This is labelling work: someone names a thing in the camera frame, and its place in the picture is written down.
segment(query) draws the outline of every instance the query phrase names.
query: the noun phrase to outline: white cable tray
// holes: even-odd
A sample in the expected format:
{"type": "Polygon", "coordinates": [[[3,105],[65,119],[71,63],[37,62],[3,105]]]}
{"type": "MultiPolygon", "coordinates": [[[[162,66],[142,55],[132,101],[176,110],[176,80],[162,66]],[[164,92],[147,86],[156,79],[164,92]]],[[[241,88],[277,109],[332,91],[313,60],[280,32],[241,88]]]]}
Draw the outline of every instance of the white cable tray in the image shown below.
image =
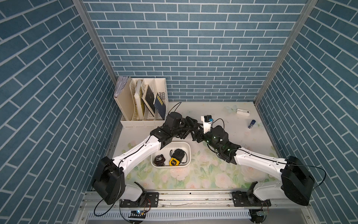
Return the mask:
{"type": "MultiPolygon", "coordinates": [[[[122,209],[122,215],[128,219],[131,210],[122,209]]],[[[104,216],[96,217],[93,213],[89,213],[88,220],[122,220],[121,214],[118,211],[110,211],[104,216]]],[[[198,210],[151,210],[147,213],[146,221],[173,221],[173,220],[192,220],[192,219],[251,219],[248,209],[198,209],[198,210]]],[[[143,220],[138,218],[131,218],[131,220],[143,220]]]]}

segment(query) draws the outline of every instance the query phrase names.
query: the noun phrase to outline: white plastic basket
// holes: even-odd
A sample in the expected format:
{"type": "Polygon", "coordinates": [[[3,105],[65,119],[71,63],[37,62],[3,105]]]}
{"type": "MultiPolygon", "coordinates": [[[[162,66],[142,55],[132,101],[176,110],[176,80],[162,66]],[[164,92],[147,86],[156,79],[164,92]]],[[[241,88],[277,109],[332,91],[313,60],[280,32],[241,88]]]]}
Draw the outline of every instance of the white plastic basket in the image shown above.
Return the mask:
{"type": "Polygon", "coordinates": [[[171,142],[168,145],[164,146],[160,151],[153,153],[150,156],[150,162],[152,165],[156,168],[182,168],[189,165],[190,161],[192,160],[191,152],[190,152],[190,145],[187,142],[171,142]],[[180,148],[185,152],[185,156],[183,158],[183,162],[186,161],[186,163],[181,163],[178,166],[170,166],[169,161],[171,159],[170,157],[170,150],[173,150],[173,152],[180,148]],[[156,156],[163,155],[165,158],[164,166],[156,166],[153,161],[156,156]]]}
{"type": "MultiPolygon", "coordinates": [[[[135,87],[137,84],[137,80],[142,80],[142,91],[144,92],[145,85],[149,85],[152,89],[154,96],[158,93],[160,97],[165,102],[165,117],[168,114],[168,91],[166,89],[166,79],[165,78],[132,78],[130,83],[130,88],[132,92],[132,96],[134,98],[135,87]]],[[[158,111],[155,111],[155,116],[149,112],[148,108],[145,108],[143,120],[138,120],[138,112],[137,108],[134,107],[134,114],[132,120],[126,120],[124,116],[121,117],[121,123],[125,128],[155,128],[158,126],[162,126],[164,120],[159,115],[158,111]]]]}

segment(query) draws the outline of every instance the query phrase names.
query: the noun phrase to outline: black object in basket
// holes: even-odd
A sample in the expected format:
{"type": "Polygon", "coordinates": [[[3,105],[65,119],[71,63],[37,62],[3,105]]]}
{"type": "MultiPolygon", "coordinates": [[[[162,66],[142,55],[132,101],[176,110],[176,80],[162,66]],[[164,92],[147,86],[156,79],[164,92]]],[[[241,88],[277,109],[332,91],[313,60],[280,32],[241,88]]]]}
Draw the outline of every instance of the black object in basket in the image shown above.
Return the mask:
{"type": "Polygon", "coordinates": [[[159,115],[163,120],[165,120],[165,103],[163,102],[163,99],[160,97],[160,95],[157,93],[157,96],[155,97],[154,106],[157,109],[159,115]]]}
{"type": "Polygon", "coordinates": [[[164,166],[164,162],[165,162],[165,158],[164,158],[163,154],[161,154],[160,156],[156,156],[153,161],[153,163],[156,166],[164,166]]]}

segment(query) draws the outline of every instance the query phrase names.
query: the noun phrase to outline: robotic arm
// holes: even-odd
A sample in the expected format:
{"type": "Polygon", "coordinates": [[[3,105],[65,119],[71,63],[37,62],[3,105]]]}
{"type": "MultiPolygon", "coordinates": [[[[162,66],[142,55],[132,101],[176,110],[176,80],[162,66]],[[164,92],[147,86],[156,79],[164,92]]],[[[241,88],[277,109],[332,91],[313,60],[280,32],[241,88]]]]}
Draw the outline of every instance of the robotic arm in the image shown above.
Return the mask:
{"type": "Polygon", "coordinates": [[[274,158],[252,152],[230,142],[228,133],[221,126],[212,128],[210,115],[203,116],[202,121],[203,124],[200,124],[188,116],[183,118],[181,114],[171,112],[161,127],[152,130],[134,148],[113,159],[101,159],[93,178],[94,189],[108,205],[119,198],[142,205],[146,191],[138,183],[138,186],[126,185],[127,174],[146,157],[169,144],[174,137],[183,139],[191,134],[193,141],[207,142],[224,161],[250,166],[278,179],[261,184],[253,182],[249,189],[253,200],[288,197],[297,204],[308,205],[315,180],[299,159],[292,156],[288,159],[274,158]]]}

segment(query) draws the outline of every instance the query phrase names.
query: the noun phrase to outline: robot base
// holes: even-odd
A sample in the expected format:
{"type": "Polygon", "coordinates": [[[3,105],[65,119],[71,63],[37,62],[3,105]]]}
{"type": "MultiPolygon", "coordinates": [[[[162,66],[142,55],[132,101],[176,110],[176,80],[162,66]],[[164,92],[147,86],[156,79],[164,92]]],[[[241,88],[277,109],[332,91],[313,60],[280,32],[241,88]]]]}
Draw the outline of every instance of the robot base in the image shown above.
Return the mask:
{"type": "Polygon", "coordinates": [[[137,201],[131,201],[131,200],[121,200],[120,201],[120,207],[121,208],[138,208],[138,207],[144,207],[145,205],[145,201],[147,201],[147,199],[149,199],[149,201],[151,202],[150,207],[151,208],[157,208],[158,207],[158,199],[159,199],[159,193],[158,192],[147,192],[144,195],[144,200],[142,203],[142,205],[140,205],[137,201]]]}
{"type": "Polygon", "coordinates": [[[261,201],[256,197],[250,198],[250,195],[247,195],[245,191],[233,192],[232,198],[235,207],[261,207],[262,205],[263,207],[271,206],[271,202],[269,199],[267,199],[266,201],[261,201]]]}

